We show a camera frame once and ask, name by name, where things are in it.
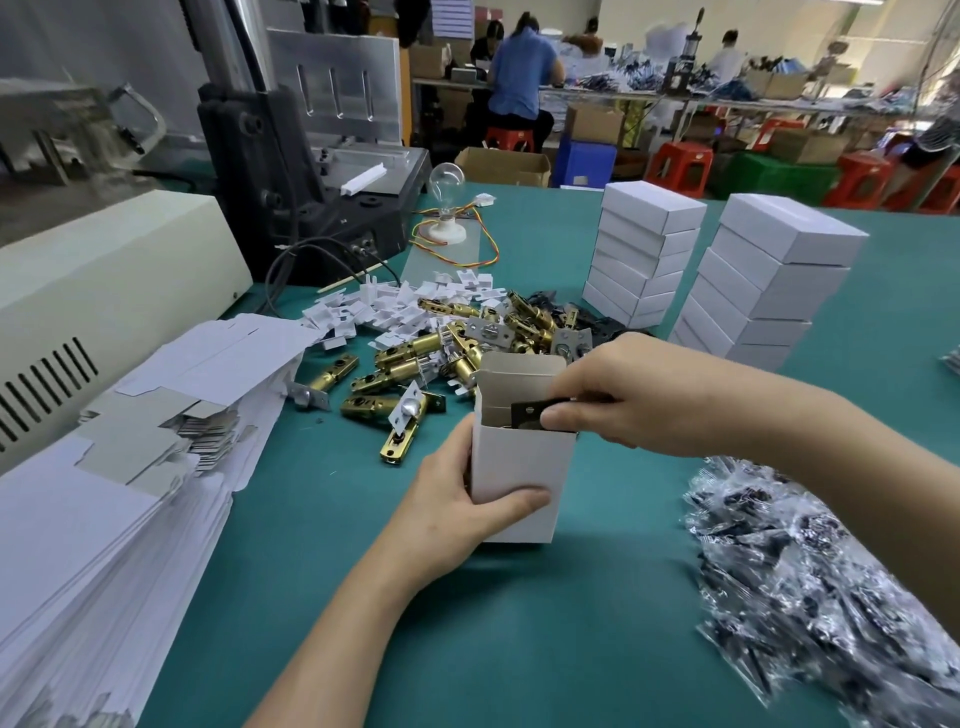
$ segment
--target blue shirt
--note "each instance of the blue shirt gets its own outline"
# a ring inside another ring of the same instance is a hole
[[[493,113],[515,113],[536,119],[540,113],[540,86],[550,82],[557,51],[545,37],[524,28],[508,37],[493,54],[493,96],[487,103]]]

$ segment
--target black hair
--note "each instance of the black hair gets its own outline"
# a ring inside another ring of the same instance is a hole
[[[510,37],[519,36],[526,28],[534,33],[540,32],[540,22],[530,14],[530,11],[524,11],[523,15],[520,16],[520,19],[516,22],[516,29],[510,33]]]
[[[487,26],[487,37],[495,40],[503,40],[503,23],[499,20],[491,20]]]

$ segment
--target left hand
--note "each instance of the left hand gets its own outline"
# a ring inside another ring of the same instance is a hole
[[[472,434],[470,414],[440,449],[423,458],[371,548],[403,576],[411,595],[463,564],[481,542],[550,502],[546,489],[523,487],[500,500],[474,504],[464,486]]]

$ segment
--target yellow wire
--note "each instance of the yellow wire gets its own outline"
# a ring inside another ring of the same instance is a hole
[[[440,209],[438,207],[430,207],[429,209],[417,210],[417,214],[425,215],[431,212],[439,212],[439,211]],[[469,205],[457,207],[454,210],[455,215],[465,214],[467,217],[470,216],[469,215],[470,212],[472,212],[473,216],[476,217],[476,221],[480,223],[480,230],[482,230],[484,234],[487,235],[487,239],[490,240],[490,244],[493,247],[493,257],[490,260],[481,260],[476,263],[458,263],[455,260],[450,260],[450,258],[446,257],[445,255],[440,255],[439,253],[437,253],[437,251],[433,250],[433,247],[430,247],[430,246],[442,247],[446,245],[446,243],[442,243],[439,240],[432,240],[431,238],[426,237],[423,233],[418,232],[421,226],[426,225],[428,223],[437,222],[436,220],[431,218],[420,220],[418,223],[416,223],[416,225],[414,225],[413,229],[411,230],[411,234],[413,235],[413,237],[411,238],[410,242],[413,245],[416,245],[421,250],[427,251],[434,257],[439,258],[444,263],[449,263],[455,268],[482,268],[487,265],[493,265],[497,260],[500,259],[500,249],[497,246],[496,241],[493,239],[493,236],[490,235],[490,231],[487,230],[487,226],[484,224],[483,218],[480,216],[480,210],[477,208],[476,204],[470,203]]]

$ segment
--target machine vent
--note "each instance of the machine vent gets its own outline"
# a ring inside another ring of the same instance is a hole
[[[26,372],[0,384],[0,454],[68,404],[98,374],[97,365],[74,336]]]

